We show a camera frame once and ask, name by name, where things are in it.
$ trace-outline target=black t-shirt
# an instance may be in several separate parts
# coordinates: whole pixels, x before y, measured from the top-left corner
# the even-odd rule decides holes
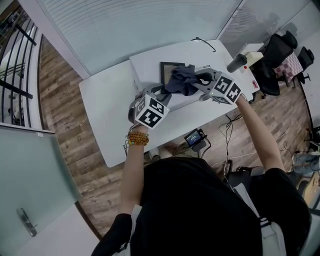
[[[261,217],[282,229],[287,255],[298,255],[310,227],[309,209],[284,171],[270,169],[252,201]],[[141,212],[131,255],[261,255],[260,221],[200,158],[171,157],[144,170]],[[118,251],[131,236],[119,214],[92,256]]]

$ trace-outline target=beaded bracelet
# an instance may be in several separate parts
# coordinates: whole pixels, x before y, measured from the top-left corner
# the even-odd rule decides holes
[[[129,132],[129,134],[126,136],[129,140],[129,145],[144,145],[146,146],[149,142],[148,138],[149,134],[143,133],[143,132]]]

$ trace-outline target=white table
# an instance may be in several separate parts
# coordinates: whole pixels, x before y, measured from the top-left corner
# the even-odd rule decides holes
[[[230,74],[226,66],[233,59],[227,49],[219,40],[208,42],[216,49],[215,54],[224,62],[219,63],[219,66],[211,65],[212,68]],[[209,47],[203,42],[195,41],[195,43],[200,49]],[[248,101],[252,100],[252,93],[259,88],[253,85],[253,81],[257,81],[251,71],[247,69],[241,73],[237,70],[230,76],[236,80]],[[79,86],[86,114],[106,165],[113,167],[124,162],[126,155],[123,144],[132,125],[128,121],[128,107],[137,94],[130,61],[103,70],[82,81]],[[150,141],[145,151],[188,133],[235,108],[235,105],[207,100],[196,101],[172,111],[154,130],[149,130]]]

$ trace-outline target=dark blue fabric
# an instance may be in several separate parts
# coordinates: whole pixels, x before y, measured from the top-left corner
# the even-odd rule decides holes
[[[177,66],[171,71],[171,77],[165,89],[170,93],[180,92],[184,96],[191,96],[198,91],[192,85],[197,81],[194,65]]]

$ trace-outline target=display screen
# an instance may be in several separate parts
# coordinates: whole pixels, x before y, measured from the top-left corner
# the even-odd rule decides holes
[[[192,146],[193,144],[195,144],[198,140],[201,140],[202,137],[201,135],[199,134],[199,132],[196,130],[194,132],[192,132],[191,134],[189,134],[188,136],[186,136],[184,138],[186,140],[186,142],[188,142],[188,144],[190,146]]]
[[[167,85],[171,78],[171,71],[178,66],[185,66],[179,62],[160,62],[161,84]]]

